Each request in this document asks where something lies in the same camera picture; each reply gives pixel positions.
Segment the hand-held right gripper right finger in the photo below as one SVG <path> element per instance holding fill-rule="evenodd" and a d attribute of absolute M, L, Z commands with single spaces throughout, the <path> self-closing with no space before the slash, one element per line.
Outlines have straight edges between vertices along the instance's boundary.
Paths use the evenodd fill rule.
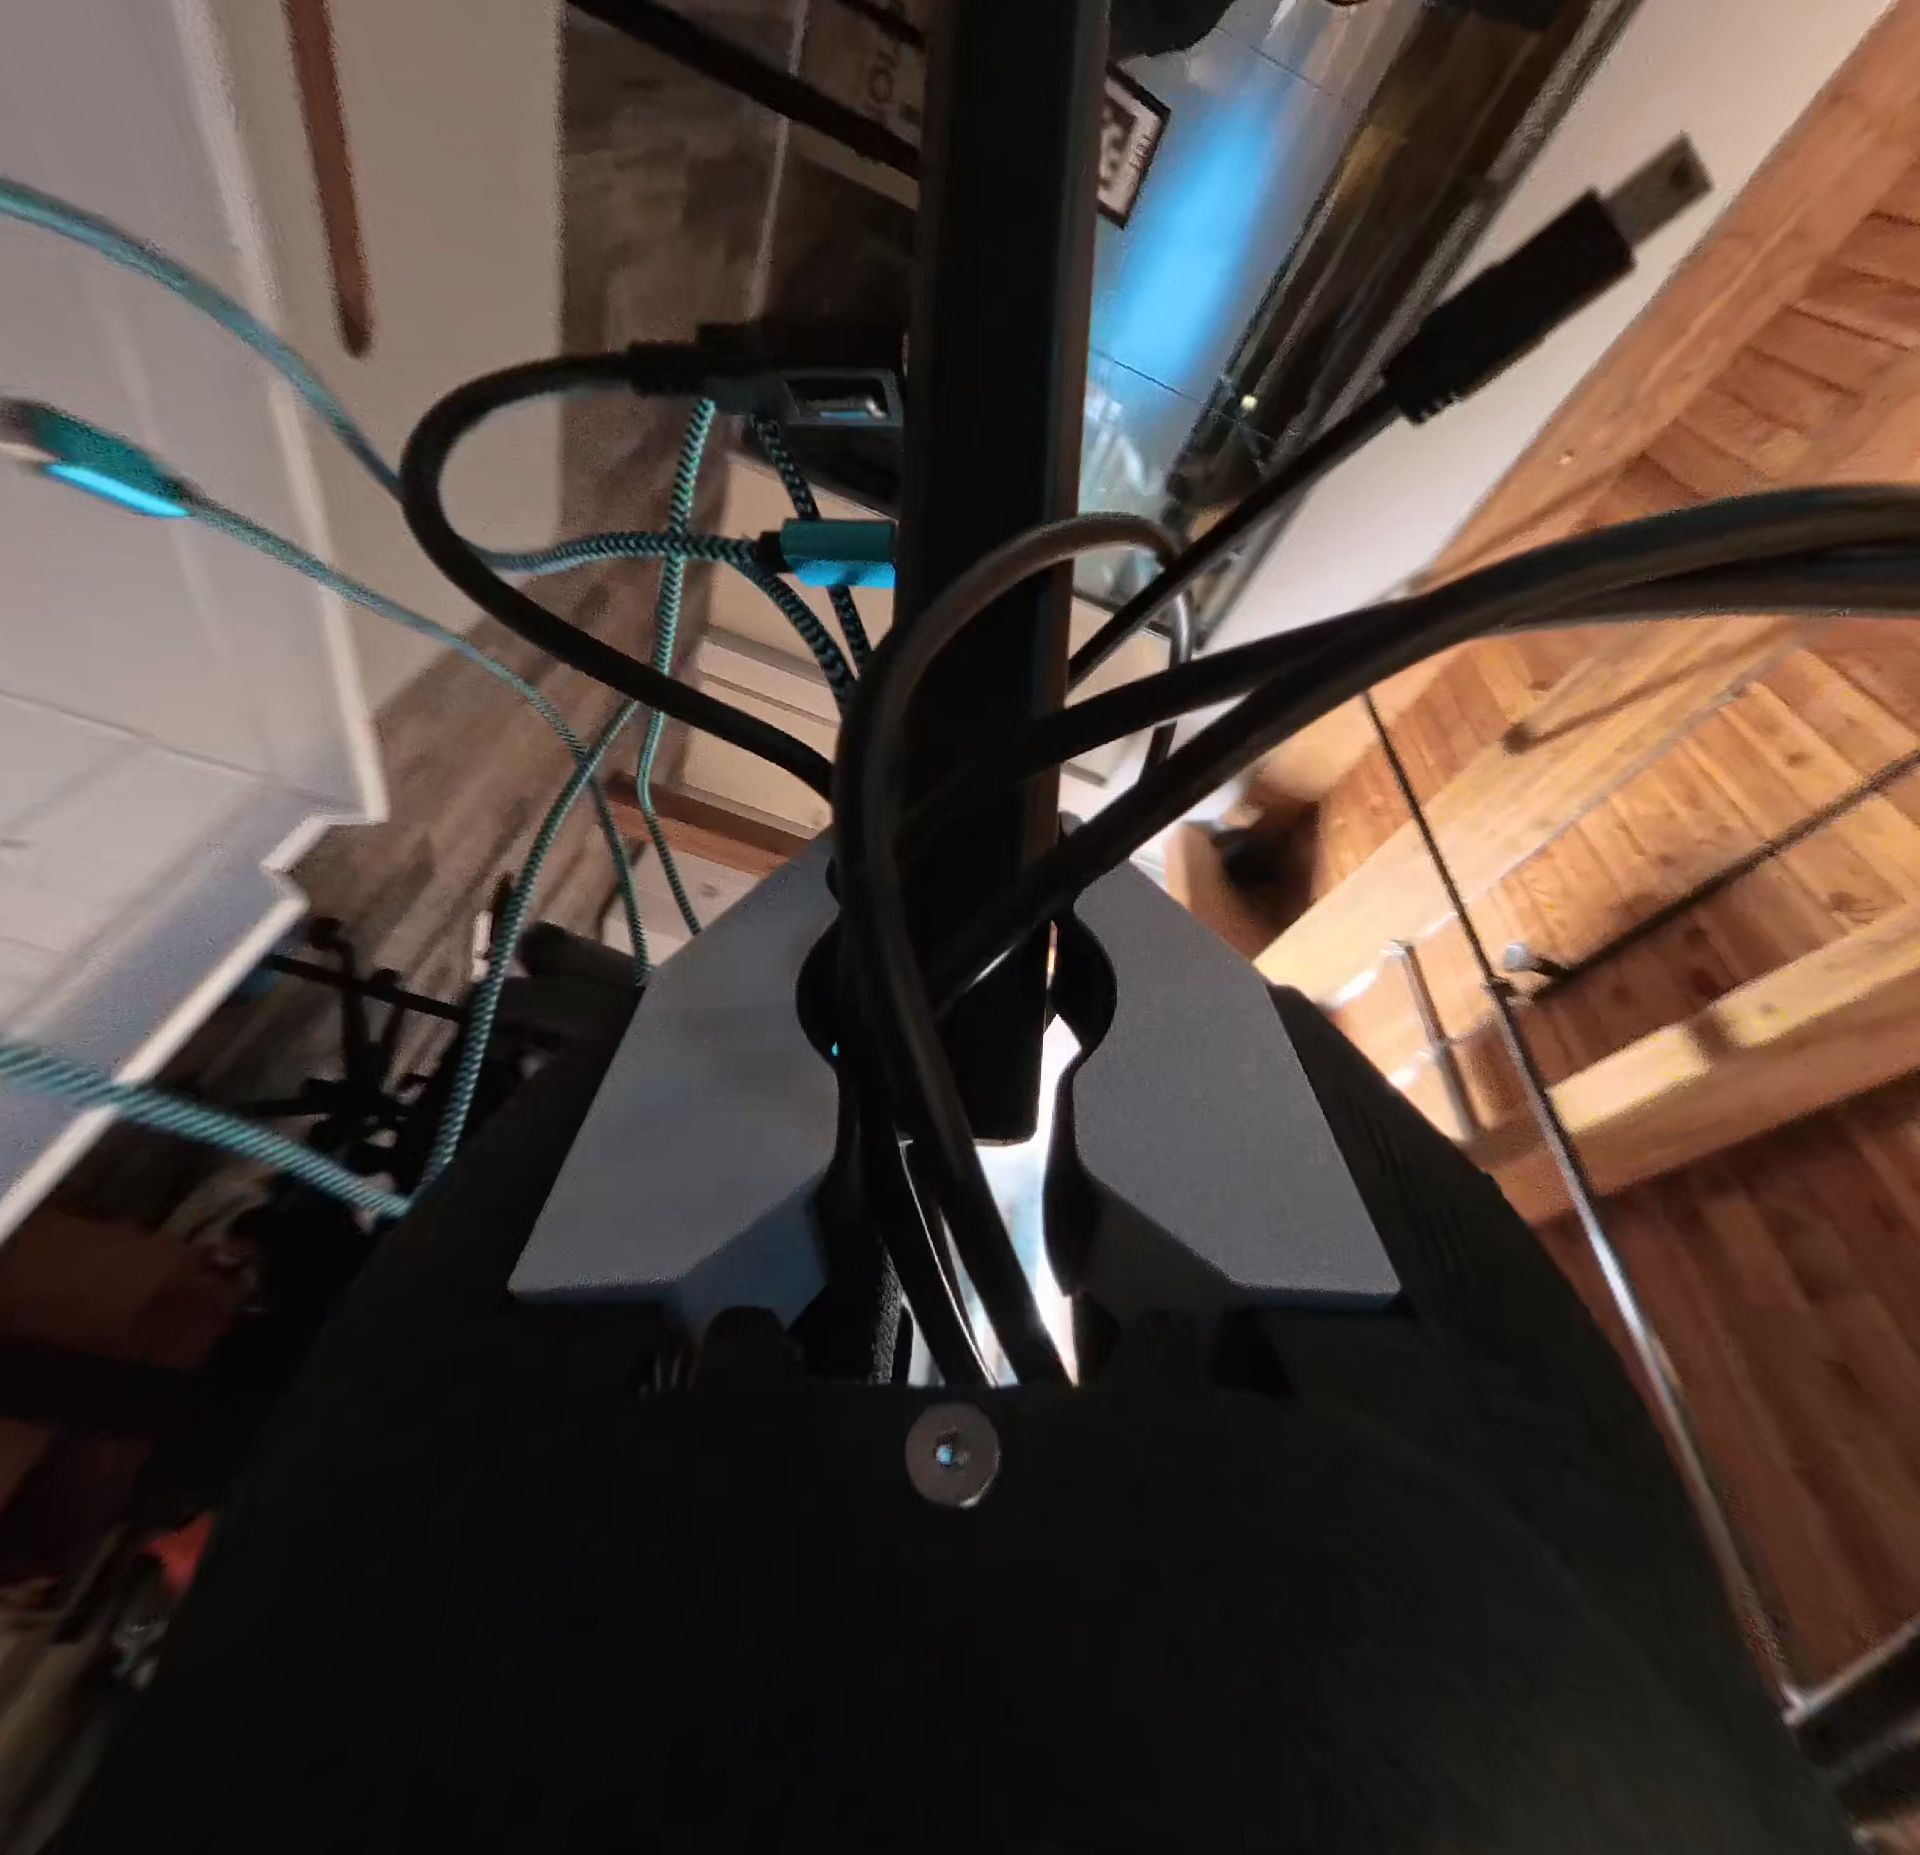
<path fill-rule="evenodd" d="M 1373 1312 L 1400 1296 L 1255 966 L 1125 864 L 1059 926 L 1044 1234 L 1103 1312 Z"/>

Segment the black chair base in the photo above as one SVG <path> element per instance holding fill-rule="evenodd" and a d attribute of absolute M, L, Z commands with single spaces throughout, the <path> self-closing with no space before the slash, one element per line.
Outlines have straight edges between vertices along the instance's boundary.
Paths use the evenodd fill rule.
<path fill-rule="evenodd" d="M 255 968 L 245 998 L 274 1000 L 298 986 L 335 1006 L 333 1068 L 243 1098 L 232 1112 L 303 1124 L 305 1142 L 348 1172 L 384 1176 L 396 1192 L 421 1190 L 466 1054 L 469 1008 L 407 988 L 389 966 L 366 966 L 335 916 L 284 938 Z"/>

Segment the black vertical pole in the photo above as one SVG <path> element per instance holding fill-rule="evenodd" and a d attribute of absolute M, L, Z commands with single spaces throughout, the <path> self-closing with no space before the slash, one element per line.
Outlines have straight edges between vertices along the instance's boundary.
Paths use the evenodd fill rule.
<path fill-rule="evenodd" d="M 1002 544 L 1081 506 L 1111 5 L 933 0 L 910 309 L 851 313 L 906 331 L 904 436 L 798 446 L 829 492 L 901 520 L 906 626 Z M 1073 576 L 1056 566 L 929 664 L 892 732 L 903 812 L 1065 706 L 1071 616 Z M 992 792 L 903 864 L 929 962 L 1055 840 L 1056 780 Z M 1030 934 L 941 1028 L 977 1142 L 1037 1132 L 1044 970 L 1044 934 Z"/>

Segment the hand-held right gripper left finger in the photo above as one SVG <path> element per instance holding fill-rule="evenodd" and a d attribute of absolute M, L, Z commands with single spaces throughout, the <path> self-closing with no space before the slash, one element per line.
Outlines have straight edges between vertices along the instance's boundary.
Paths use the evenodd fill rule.
<path fill-rule="evenodd" d="M 839 918 L 813 842 L 649 980 L 510 1276 L 529 1302 L 809 1304 L 839 1082 L 805 1032 Z"/>

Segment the black framed sign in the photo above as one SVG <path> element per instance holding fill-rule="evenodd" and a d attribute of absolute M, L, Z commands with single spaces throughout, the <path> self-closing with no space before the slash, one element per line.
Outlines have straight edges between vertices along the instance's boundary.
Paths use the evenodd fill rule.
<path fill-rule="evenodd" d="M 1096 205 L 1106 225 L 1123 231 L 1138 211 L 1170 117 L 1161 97 L 1121 69 L 1109 69 L 1096 145 Z"/>

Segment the white cabinet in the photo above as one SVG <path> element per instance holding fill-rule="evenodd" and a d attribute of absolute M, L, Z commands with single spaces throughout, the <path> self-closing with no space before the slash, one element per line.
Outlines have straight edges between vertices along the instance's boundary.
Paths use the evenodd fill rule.
<path fill-rule="evenodd" d="M 104 221 L 276 319 L 217 0 L 2 0 L 5 193 Z M 297 394 L 171 289 L 5 219 L 5 1046 L 147 1084 L 301 910 L 288 872 L 381 812 L 342 604 L 188 516 L 127 508 L 69 428 L 326 554 Z"/>

